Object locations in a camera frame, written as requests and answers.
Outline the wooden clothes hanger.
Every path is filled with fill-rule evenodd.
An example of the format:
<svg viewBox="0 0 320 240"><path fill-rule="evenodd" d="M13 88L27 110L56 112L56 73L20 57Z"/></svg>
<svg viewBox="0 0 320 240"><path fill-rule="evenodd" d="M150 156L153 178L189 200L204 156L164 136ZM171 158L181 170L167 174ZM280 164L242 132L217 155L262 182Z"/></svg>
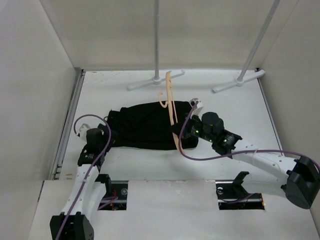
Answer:
<svg viewBox="0 0 320 240"><path fill-rule="evenodd" d="M181 70L181 73L179 73L177 75L173 75L173 76L171 76L171 71L167 71L165 74L165 87L166 87L167 100L164 103L161 99L163 92L158 93L158 100L159 100L160 105L164 109L168 109L169 122L170 122L171 127L178 123L178 116L177 116L177 112L176 112L176 106L175 106L175 101L173 98L173 91L172 91L172 79L177 78L177 77L181 77L184 74L185 74L184 69Z"/></svg>

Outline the black trousers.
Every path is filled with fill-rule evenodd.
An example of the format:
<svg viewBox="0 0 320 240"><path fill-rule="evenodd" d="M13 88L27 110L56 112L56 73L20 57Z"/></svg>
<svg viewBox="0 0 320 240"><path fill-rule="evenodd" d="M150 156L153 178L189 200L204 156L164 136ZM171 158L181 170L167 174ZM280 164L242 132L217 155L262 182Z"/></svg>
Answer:
<svg viewBox="0 0 320 240"><path fill-rule="evenodd" d="M145 150L176 150L171 131L170 115L159 102L110 110L107 119L111 130L118 134L114 147Z"/></svg>

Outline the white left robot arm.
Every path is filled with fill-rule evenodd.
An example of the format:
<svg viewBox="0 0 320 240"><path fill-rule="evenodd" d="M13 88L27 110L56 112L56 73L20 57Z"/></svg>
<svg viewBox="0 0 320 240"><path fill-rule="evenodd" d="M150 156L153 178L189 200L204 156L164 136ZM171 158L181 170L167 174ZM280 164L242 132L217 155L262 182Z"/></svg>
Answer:
<svg viewBox="0 0 320 240"><path fill-rule="evenodd" d="M90 128L83 124L79 136L85 140L80 152L71 193L60 214L50 219L53 240L93 240L95 231L91 219L103 200L112 195L108 174L101 173L107 152L115 139L108 125Z"/></svg>

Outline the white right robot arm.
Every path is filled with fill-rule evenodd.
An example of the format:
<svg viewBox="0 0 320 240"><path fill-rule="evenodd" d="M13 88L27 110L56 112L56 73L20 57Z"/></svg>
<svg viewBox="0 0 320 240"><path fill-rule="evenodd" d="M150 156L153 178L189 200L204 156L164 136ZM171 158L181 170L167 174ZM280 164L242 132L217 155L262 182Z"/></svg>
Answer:
<svg viewBox="0 0 320 240"><path fill-rule="evenodd" d="M179 139L193 136L210 142L218 158L245 162L275 176L277 194L302 209L311 208L320 190L320 166L314 160L296 152L260 149L226 130L215 112L206 112L202 117L190 113L183 124L172 126L172 131Z"/></svg>

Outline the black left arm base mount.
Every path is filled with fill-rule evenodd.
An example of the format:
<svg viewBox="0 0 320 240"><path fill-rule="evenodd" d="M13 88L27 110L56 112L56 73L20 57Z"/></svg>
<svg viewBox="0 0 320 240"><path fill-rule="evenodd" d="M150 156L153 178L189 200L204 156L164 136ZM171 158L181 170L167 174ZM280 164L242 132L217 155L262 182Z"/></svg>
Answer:
<svg viewBox="0 0 320 240"><path fill-rule="evenodd" d="M129 192L127 180L111 180L108 174L100 174L96 181L103 183L106 187L106 193L102 197L98 210L125 211L127 209Z"/></svg>

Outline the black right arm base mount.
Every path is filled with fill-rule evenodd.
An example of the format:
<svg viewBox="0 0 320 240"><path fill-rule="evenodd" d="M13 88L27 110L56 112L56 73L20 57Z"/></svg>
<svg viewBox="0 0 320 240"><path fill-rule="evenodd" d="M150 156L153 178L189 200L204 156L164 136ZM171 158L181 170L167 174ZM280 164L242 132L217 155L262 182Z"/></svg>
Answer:
<svg viewBox="0 0 320 240"><path fill-rule="evenodd" d="M234 179L216 180L219 210L265 210L261 193L248 193L242 186L248 171L241 171Z"/></svg>

